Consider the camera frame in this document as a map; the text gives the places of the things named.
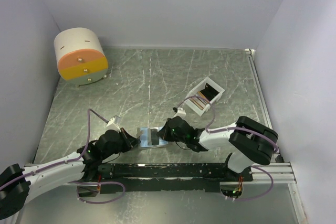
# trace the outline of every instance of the gray wall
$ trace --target gray wall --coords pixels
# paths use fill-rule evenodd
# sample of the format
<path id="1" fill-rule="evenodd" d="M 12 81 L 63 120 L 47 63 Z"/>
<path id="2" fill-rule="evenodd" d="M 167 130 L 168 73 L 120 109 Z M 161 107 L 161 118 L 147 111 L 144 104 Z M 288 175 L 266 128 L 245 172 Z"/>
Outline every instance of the gray wall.
<path id="1" fill-rule="evenodd" d="M 58 80 L 59 32 L 42 0 L 0 0 L 0 171 L 30 161 Z"/>
<path id="2" fill-rule="evenodd" d="M 336 0 L 284 0 L 256 66 L 310 223 L 335 223 Z"/>
<path id="3" fill-rule="evenodd" d="M 109 46 L 256 48 L 282 0 L 45 0 Z"/>

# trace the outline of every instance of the purple cable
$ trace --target purple cable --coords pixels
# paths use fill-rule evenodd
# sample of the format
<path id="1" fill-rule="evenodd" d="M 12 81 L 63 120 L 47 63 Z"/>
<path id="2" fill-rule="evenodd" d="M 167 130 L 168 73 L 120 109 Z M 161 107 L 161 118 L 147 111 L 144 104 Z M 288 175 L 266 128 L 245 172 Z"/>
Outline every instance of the purple cable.
<path id="1" fill-rule="evenodd" d="M 100 186 L 100 185 L 108 185 L 109 184 L 109 185 L 118 185 L 118 186 L 122 187 L 121 195 L 117 196 L 114 199 L 110 199 L 110 200 L 102 201 L 102 202 L 94 202 L 94 201 L 83 200 L 81 197 L 79 197 L 79 190 L 77 188 L 77 198 L 80 201 L 82 201 L 84 203 L 95 204 L 95 205 L 107 204 L 107 203 L 111 203 L 113 201 L 116 201 L 116 200 L 120 199 L 121 197 L 123 197 L 125 195 L 125 192 L 126 192 L 126 188 L 125 188 L 124 184 L 119 183 L 119 182 L 115 182 L 115 181 L 107 181 L 107 182 L 99 182 L 99 183 L 83 183 L 83 182 L 73 181 L 71 183 L 81 185 L 81 186 Z"/>
<path id="2" fill-rule="evenodd" d="M 97 117 L 99 117 L 100 119 L 102 119 L 104 122 L 106 122 L 106 123 L 109 122 L 109 121 L 107 121 L 105 118 L 103 118 L 101 115 L 99 115 L 96 111 L 94 111 L 94 110 L 92 110 L 92 109 L 88 109 L 88 137 L 87 137 L 86 145 L 85 145 L 84 150 L 82 151 L 82 153 L 81 153 L 78 157 L 76 157 L 76 158 L 68 159 L 68 160 L 67 160 L 68 163 L 70 163 L 70 162 L 75 162 L 75 161 L 77 161 L 77 160 L 80 160 L 80 159 L 83 157 L 85 151 L 87 150 L 87 148 L 88 148 L 88 146 L 89 146 L 89 142 L 90 142 L 90 130 L 91 130 L 90 111 L 91 111 L 93 114 L 95 114 Z M 45 167 L 42 167 L 42 168 L 40 168 L 40 169 L 37 169 L 37 170 L 34 171 L 34 172 L 30 172 L 30 173 L 27 173 L 27 174 L 23 174 L 23 175 L 21 175 L 21 176 L 18 176 L 18 177 L 16 177 L 16 178 L 12 179 L 11 181 L 5 183 L 3 186 L 1 186 L 1 187 L 0 187 L 0 191 L 3 190 L 4 188 L 6 188 L 7 186 L 11 185 L 12 183 L 14 183 L 14 182 L 16 182 L 16 181 L 22 179 L 22 178 L 28 177 L 28 176 L 33 175 L 33 174 L 35 174 L 35 173 L 39 173 L 39 172 L 42 172 L 42 171 L 47 170 L 47 169 L 49 169 L 49 168 L 55 167 L 55 166 L 57 166 L 57 165 L 65 164 L 65 163 L 66 163 L 66 161 L 59 161 L 59 162 L 57 162 L 57 163 L 54 163 L 54 164 L 51 164 L 51 165 L 47 165 L 47 166 L 45 166 Z"/>
<path id="3" fill-rule="evenodd" d="M 273 189 L 274 180 L 273 180 L 272 176 L 270 175 L 270 173 L 267 172 L 267 171 L 265 171 L 264 169 L 261 169 L 261 168 L 257 167 L 257 166 L 251 166 L 251 167 L 253 167 L 254 169 L 258 169 L 258 170 L 260 170 L 260 171 L 262 171 L 262 172 L 264 172 L 264 173 L 266 173 L 268 175 L 268 177 L 271 179 L 271 185 L 270 185 L 270 187 L 265 192 L 263 192 L 262 194 L 259 194 L 257 196 L 253 196 L 253 197 L 250 197 L 250 198 L 243 198 L 243 199 L 241 199 L 241 198 L 233 199 L 232 198 L 232 200 L 234 200 L 234 201 L 250 201 L 250 200 L 254 200 L 254 199 L 260 198 L 260 197 L 268 194 Z"/>
<path id="4" fill-rule="evenodd" d="M 177 107 L 181 106 L 182 103 L 184 103 L 186 100 L 190 99 L 190 98 L 198 98 L 198 99 L 201 99 L 203 101 L 206 101 L 209 103 L 210 105 L 210 108 L 212 109 L 213 111 L 213 117 L 212 117 L 212 120 L 205 126 L 205 131 L 209 134 L 211 133 L 218 133 L 218 132 L 224 132 L 224 131 L 230 131 L 230 130 L 240 130 L 240 131 L 245 131 L 245 132 L 248 132 L 248 133 L 251 133 L 251 134 L 254 134 L 254 135 L 257 135 L 263 139 L 265 139 L 268 143 L 270 143 L 273 148 L 274 148 L 274 152 L 277 152 L 279 150 L 278 146 L 268 137 L 256 132 L 256 131 L 253 131 L 253 130 L 249 130 L 249 129 L 246 129 L 246 128 L 241 128 L 241 127 L 229 127 L 229 128 L 222 128 L 222 129 L 219 129 L 219 130 L 212 130 L 210 131 L 209 130 L 209 127 L 211 124 L 213 124 L 213 122 L 215 121 L 215 118 L 216 118 L 216 111 L 215 111 L 215 106 L 213 104 L 211 104 L 207 99 L 203 98 L 203 97 L 198 97 L 196 95 L 192 95 L 190 97 L 187 97 L 185 99 L 183 99 L 182 102 L 180 102 Z"/>

